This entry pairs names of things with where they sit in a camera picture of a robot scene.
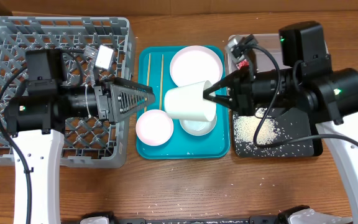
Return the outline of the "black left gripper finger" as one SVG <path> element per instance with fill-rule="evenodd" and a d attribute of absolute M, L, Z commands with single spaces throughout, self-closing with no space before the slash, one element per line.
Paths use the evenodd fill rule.
<path fill-rule="evenodd" d="M 131 89 L 135 89 L 135 90 L 144 91 L 147 93 L 153 93 L 152 87 L 143 85 L 143 84 L 140 84 L 137 82 L 133 82 L 131 80 L 126 80 L 124 78 L 115 77 L 115 78 L 113 78 L 112 82 L 115 85 L 123 86 L 125 88 L 131 88 Z"/>
<path fill-rule="evenodd" d="M 155 95 L 144 91 L 112 91 L 110 123 L 119 123 L 155 102 Z"/>

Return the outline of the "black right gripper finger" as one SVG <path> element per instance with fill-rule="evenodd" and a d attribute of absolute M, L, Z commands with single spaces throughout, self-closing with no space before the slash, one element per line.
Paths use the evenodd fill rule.
<path fill-rule="evenodd" d="M 203 91 L 203 96 L 207 97 L 213 92 L 220 90 L 222 88 L 229 88 L 229 91 L 234 89 L 234 80 L 238 78 L 237 73 L 231 73 L 228 76 L 224 77 L 220 81 L 213 84 L 211 87 L 208 87 Z"/>
<path fill-rule="evenodd" d="M 230 96 L 224 96 L 224 95 L 204 95 L 204 99 L 208 101 L 212 101 L 213 103 L 217 103 L 225 108 L 234 109 L 234 102 L 233 99 Z"/>

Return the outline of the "red snack wrapper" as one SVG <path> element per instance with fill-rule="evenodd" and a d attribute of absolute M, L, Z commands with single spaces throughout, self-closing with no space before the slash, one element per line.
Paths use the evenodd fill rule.
<path fill-rule="evenodd" d="M 249 66 L 249 63 L 247 60 L 243 60 L 241 61 L 240 63 L 237 64 L 237 68 L 238 69 L 241 69 L 242 67 L 248 67 Z"/>

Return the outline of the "white paper cup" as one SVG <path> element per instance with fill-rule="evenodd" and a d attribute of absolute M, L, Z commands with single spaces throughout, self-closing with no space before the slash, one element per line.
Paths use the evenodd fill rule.
<path fill-rule="evenodd" d="M 164 110 L 172 119 L 210 122 L 216 115 L 216 103 L 203 98 L 211 87 L 209 80 L 168 90 L 164 96 Z"/>

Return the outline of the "grey bowl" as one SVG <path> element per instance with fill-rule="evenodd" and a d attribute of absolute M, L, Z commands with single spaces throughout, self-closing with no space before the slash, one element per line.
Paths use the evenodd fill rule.
<path fill-rule="evenodd" d="M 190 121 L 180 120 L 180 125 L 185 132 L 193 136 L 204 136 L 210 133 L 217 123 L 217 116 L 215 115 L 212 121 Z"/>

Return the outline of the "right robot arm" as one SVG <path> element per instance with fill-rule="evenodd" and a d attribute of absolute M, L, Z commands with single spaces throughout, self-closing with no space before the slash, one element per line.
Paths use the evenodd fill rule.
<path fill-rule="evenodd" d="M 358 71 L 335 71 L 323 27 L 304 21 L 278 32 L 282 64 L 258 72 L 249 62 L 203 92 L 204 99 L 240 116 L 257 108 L 298 108 L 316 126 L 314 140 L 331 152 L 349 199 L 352 215 L 337 218 L 300 205 L 278 215 L 279 223 L 358 223 Z"/>

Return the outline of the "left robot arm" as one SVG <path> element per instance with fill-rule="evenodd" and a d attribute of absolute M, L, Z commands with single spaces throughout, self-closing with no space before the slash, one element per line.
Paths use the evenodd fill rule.
<path fill-rule="evenodd" d="M 59 172 L 68 118 L 115 124 L 155 101 L 151 87 L 124 78 L 65 85 L 65 55 L 77 49 L 30 50 L 28 73 L 0 109 L 0 131 L 14 150 L 15 223 L 60 223 Z"/>

